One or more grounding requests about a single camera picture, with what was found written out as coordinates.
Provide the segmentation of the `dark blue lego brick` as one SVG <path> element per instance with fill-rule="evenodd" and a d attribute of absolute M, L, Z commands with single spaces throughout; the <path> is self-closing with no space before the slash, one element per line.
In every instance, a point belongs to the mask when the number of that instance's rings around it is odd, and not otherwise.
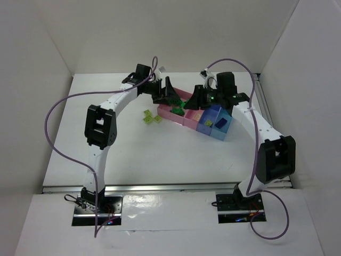
<path fill-rule="evenodd" d="M 227 122 L 228 121 L 225 118 L 221 118 L 218 122 L 215 123 L 215 127 L 221 129 Z"/>

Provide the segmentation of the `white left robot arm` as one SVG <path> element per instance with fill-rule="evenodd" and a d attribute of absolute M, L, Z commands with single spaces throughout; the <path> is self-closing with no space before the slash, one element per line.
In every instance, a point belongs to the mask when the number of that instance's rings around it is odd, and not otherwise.
<path fill-rule="evenodd" d="M 88 165 L 91 168 L 87 171 L 80 197 L 89 204 L 97 204 L 98 208 L 104 204 L 105 165 L 110 146 L 117 138 L 118 115 L 140 94 L 151 95 L 154 104 L 169 105 L 180 100 L 170 78 L 167 76 L 162 79 L 161 71 L 157 70 L 155 74 L 151 71 L 151 67 L 138 64 L 135 72 L 122 80 L 119 93 L 98 106 L 88 107 L 85 137 L 89 145 Z"/>

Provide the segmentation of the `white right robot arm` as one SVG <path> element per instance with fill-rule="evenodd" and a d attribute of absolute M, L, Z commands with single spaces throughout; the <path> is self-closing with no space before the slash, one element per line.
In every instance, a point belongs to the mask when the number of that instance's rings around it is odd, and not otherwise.
<path fill-rule="evenodd" d="M 295 172 L 296 142 L 273 128 L 254 108 L 251 97 L 239 93 L 232 72 L 213 75 L 207 69 L 200 72 L 204 79 L 196 85 L 184 108 L 206 110 L 219 105 L 248 132 L 255 142 L 255 157 L 251 175 L 235 186 L 234 195 L 239 200 L 252 197 Z"/>

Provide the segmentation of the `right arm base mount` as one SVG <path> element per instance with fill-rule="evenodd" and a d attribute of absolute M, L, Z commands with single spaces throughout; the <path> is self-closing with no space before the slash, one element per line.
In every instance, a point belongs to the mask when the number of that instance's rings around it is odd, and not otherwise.
<path fill-rule="evenodd" d="M 217 209 L 218 223 L 265 222 L 263 200 L 260 194 L 237 199 L 233 194 L 216 194 L 211 206 Z"/>

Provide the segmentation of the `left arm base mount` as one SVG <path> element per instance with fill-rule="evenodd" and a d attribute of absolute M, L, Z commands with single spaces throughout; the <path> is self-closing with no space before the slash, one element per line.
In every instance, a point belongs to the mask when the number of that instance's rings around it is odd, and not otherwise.
<path fill-rule="evenodd" d="M 84 227 L 95 225 L 95 206 L 79 196 L 64 195 L 64 200 L 75 204 L 72 226 Z M 123 196 L 108 196 L 98 209 L 98 226 L 120 226 Z"/>

